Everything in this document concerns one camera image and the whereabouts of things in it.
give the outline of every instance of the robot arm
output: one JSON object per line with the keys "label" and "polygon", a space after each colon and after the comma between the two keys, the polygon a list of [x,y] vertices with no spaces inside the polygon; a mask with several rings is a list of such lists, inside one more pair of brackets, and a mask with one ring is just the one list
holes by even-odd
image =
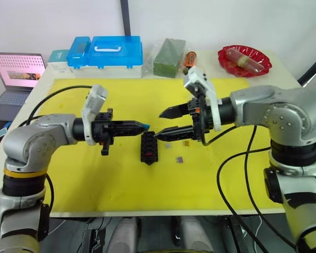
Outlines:
{"label": "robot arm", "polygon": [[112,121],[112,109],[99,113],[106,94],[99,85],[93,86],[82,119],[73,114],[47,115],[7,135],[0,190],[0,252],[39,252],[37,241],[48,234],[50,214],[49,206],[43,203],[44,181],[58,147],[87,141],[103,145],[102,155],[108,155],[114,137],[147,130],[146,125],[136,121]]}
{"label": "robot arm", "polygon": [[316,91],[258,86],[206,103],[210,81],[197,67],[191,68],[188,76],[184,86],[195,98],[166,109],[160,117],[190,114],[193,125],[164,129],[156,137],[163,141],[191,138],[206,144],[204,134],[220,128],[215,127],[219,121],[212,118],[214,114],[221,124],[267,127],[271,166],[264,176],[269,198],[283,204],[298,252],[316,249]]}

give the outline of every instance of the laptop keyboard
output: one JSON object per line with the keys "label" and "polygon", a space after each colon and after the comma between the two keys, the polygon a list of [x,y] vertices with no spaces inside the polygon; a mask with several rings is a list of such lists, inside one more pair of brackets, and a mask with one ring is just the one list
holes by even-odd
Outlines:
{"label": "laptop keyboard", "polygon": [[5,92],[0,97],[0,104],[23,105],[29,93]]}

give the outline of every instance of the floor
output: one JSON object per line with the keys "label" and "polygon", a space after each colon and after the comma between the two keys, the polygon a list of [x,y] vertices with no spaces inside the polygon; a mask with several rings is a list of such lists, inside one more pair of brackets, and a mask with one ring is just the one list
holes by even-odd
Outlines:
{"label": "floor", "polygon": [[[266,217],[271,221],[271,223],[291,241],[293,238],[290,235],[287,221],[284,214],[277,215],[266,215]],[[173,244],[171,236],[171,218],[170,217],[142,217],[142,235],[139,239],[138,250],[159,250],[159,249],[177,249]],[[200,216],[198,220],[201,222],[203,228],[205,229],[216,253],[236,253],[235,245],[233,239],[227,239],[227,242],[223,242],[222,235],[230,235],[229,228],[225,225],[225,220],[222,217],[214,216]],[[259,225],[258,216],[244,217],[245,222],[250,226],[253,231]],[[41,253],[46,252],[73,252],[75,253],[81,242],[84,229],[97,229],[102,225],[102,229],[106,227],[105,236],[105,247],[103,252],[106,252],[107,244],[110,237],[120,221],[119,217],[116,218],[105,218],[102,224],[102,218],[96,218],[92,223],[87,224],[85,222],[78,221],[65,221],[59,228],[57,228],[53,233],[48,235],[48,237],[41,242]],[[63,220],[51,219],[50,231],[61,224]],[[272,231],[262,225],[258,238],[264,243],[265,247],[269,249],[269,252],[276,253],[291,253],[294,252],[289,246],[278,239]],[[246,245],[249,252],[254,252],[253,242],[251,238],[247,235],[245,237]]]}

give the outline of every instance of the white wall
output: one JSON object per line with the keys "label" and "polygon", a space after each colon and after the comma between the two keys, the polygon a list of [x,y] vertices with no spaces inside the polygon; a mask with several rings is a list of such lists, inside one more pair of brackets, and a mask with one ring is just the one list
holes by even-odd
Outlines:
{"label": "white wall", "polygon": [[[316,61],[316,0],[129,0],[129,8],[144,48],[172,37],[193,48],[270,49],[297,79]],[[47,61],[84,35],[123,35],[119,0],[0,0],[2,52]]]}
{"label": "white wall", "polygon": [[273,50],[296,79],[316,61],[316,0],[129,0],[129,8],[146,46],[171,37],[195,48]]}
{"label": "white wall", "polygon": [[0,52],[41,53],[46,62],[74,37],[93,35],[124,35],[118,0],[0,0]]}

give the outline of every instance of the blue plastic box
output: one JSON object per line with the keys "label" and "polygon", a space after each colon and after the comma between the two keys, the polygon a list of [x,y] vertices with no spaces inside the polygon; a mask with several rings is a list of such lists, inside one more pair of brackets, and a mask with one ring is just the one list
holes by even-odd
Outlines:
{"label": "blue plastic box", "polygon": [[89,37],[76,37],[69,50],[67,62],[81,77],[141,78],[141,38],[96,36],[91,41]]}

